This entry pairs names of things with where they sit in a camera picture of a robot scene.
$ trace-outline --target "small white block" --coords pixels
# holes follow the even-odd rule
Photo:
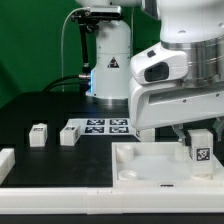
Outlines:
[[[80,137],[80,125],[66,125],[60,132],[60,144],[74,146]]]
[[[0,152],[0,184],[15,165],[14,149],[2,149]]]
[[[155,129],[136,130],[136,137],[138,137],[141,142],[155,142]]]
[[[47,140],[47,125],[33,125],[30,133],[30,147],[44,147]]]

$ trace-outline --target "black table surface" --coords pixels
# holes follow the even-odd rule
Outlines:
[[[0,149],[15,149],[16,165],[2,188],[20,187],[112,187],[111,143],[137,142],[127,136],[81,136],[74,147],[60,146],[59,132],[71,118],[128,118],[128,106],[102,106],[87,102],[77,93],[26,93],[0,110]],[[188,127],[207,127],[214,121]],[[29,147],[29,131],[34,124],[48,125],[44,148]],[[170,127],[157,130],[157,141],[173,141]],[[216,156],[224,160],[223,142]],[[0,216],[0,223],[210,223],[224,221],[223,214],[124,214],[124,215],[44,215]]]

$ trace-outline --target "white cube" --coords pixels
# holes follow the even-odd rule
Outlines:
[[[136,137],[139,138],[141,142],[155,142],[155,129],[136,130]]]
[[[47,140],[47,125],[33,125],[30,133],[30,147],[44,147]]]
[[[74,146],[80,137],[80,125],[66,125],[60,132],[60,144]]]

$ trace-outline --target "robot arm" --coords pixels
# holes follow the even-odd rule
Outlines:
[[[161,18],[161,42],[131,60],[132,125],[141,130],[223,117],[224,1],[143,0],[143,9]],[[218,120],[215,126],[223,127]]]

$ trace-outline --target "white platform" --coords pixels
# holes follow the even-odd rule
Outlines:
[[[215,157],[210,180],[191,175],[179,143],[113,143],[112,157],[113,188],[0,189],[0,214],[224,212],[224,169]],[[129,180],[119,179],[127,170]]]

